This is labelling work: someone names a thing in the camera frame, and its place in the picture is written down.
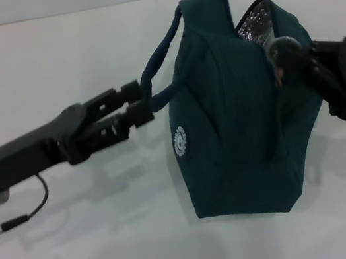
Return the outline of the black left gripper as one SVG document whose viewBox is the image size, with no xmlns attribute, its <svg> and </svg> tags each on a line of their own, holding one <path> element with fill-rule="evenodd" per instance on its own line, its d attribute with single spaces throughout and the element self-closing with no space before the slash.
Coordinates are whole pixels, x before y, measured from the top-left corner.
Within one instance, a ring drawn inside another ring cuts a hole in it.
<svg viewBox="0 0 346 259">
<path fill-rule="evenodd" d="M 129 139 L 131 127 L 154 120 L 139 82 L 109 89 L 84 104 L 74 104 L 52 121 L 0 146 L 0 192 L 60 163 L 77 165 L 90 155 Z M 115 114 L 88 126 L 94 117 Z"/>
</svg>

